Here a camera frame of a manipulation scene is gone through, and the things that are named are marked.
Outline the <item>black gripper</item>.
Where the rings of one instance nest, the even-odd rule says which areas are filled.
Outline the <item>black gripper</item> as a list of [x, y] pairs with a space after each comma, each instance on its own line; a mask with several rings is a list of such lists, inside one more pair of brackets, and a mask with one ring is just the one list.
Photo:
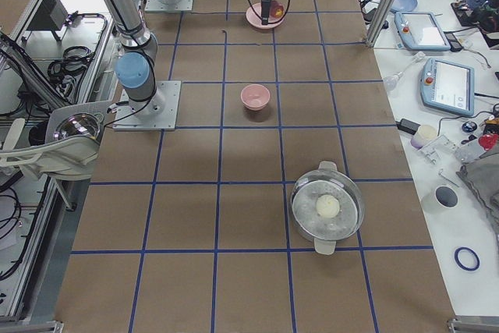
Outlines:
[[268, 17], [270, 16], [272, 0], [260, 0], [260, 20], [262, 25], [268, 25]]

